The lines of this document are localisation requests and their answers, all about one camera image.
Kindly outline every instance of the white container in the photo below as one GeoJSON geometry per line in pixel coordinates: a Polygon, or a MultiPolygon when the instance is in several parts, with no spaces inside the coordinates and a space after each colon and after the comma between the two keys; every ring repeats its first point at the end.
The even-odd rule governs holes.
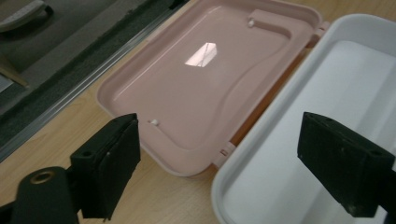
{"type": "Polygon", "coordinates": [[[297,158],[305,111],[396,152],[396,23],[336,21],[217,174],[221,223],[382,223],[353,218],[297,158]]]}

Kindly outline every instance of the pink plastic lid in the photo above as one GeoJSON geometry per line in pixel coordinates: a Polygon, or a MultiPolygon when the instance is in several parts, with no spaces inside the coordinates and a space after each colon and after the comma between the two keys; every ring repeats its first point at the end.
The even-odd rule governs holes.
{"type": "Polygon", "coordinates": [[[196,175],[311,40],[310,8],[202,0],[116,71],[97,93],[112,116],[137,113],[143,149],[173,175],[196,175]]]}

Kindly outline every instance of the wooden table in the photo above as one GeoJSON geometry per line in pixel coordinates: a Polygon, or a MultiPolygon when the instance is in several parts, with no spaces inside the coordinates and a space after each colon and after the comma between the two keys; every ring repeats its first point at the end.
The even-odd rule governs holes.
{"type": "MultiPolygon", "coordinates": [[[[184,6],[162,28],[194,2],[184,6]]],[[[396,21],[394,0],[289,2],[313,7],[325,21],[330,22],[351,13],[373,14],[396,21]]],[[[69,167],[71,153],[111,119],[95,101],[98,87],[145,44],[143,41],[124,56],[41,131],[0,163],[0,205],[15,199],[20,180],[33,171],[49,166],[69,167]]],[[[210,199],[215,174],[212,169],[195,178],[172,176],[142,152],[142,161],[134,171],[111,223],[218,223],[210,199]]],[[[103,223],[103,220],[81,218],[80,223],[103,223]]]]}

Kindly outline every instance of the lid latch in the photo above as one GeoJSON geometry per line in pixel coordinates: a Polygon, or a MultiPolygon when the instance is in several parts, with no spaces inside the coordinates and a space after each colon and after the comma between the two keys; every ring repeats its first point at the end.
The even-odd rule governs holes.
{"type": "Polygon", "coordinates": [[[220,168],[231,156],[231,154],[233,154],[235,149],[236,147],[232,143],[227,142],[225,147],[219,152],[219,155],[213,160],[213,164],[220,168]]]}
{"type": "Polygon", "coordinates": [[[318,42],[319,40],[323,37],[323,35],[326,33],[327,29],[329,29],[330,23],[328,21],[323,22],[319,28],[312,34],[311,40],[309,40],[308,44],[306,47],[308,49],[312,49],[318,42]]]}

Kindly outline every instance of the container lid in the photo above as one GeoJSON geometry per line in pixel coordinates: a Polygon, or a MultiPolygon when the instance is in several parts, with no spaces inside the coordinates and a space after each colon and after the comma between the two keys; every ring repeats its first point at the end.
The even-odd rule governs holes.
{"type": "Polygon", "coordinates": [[[207,168],[311,40],[308,7],[196,1],[101,86],[99,104],[137,113],[143,149],[174,175],[207,168]]]}
{"type": "Polygon", "coordinates": [[[353,218],[297,158],[305,111],[335,119],[396,153],[396,23],[336,21],[218,172],[221,223],[382,223],[353,218]]]}

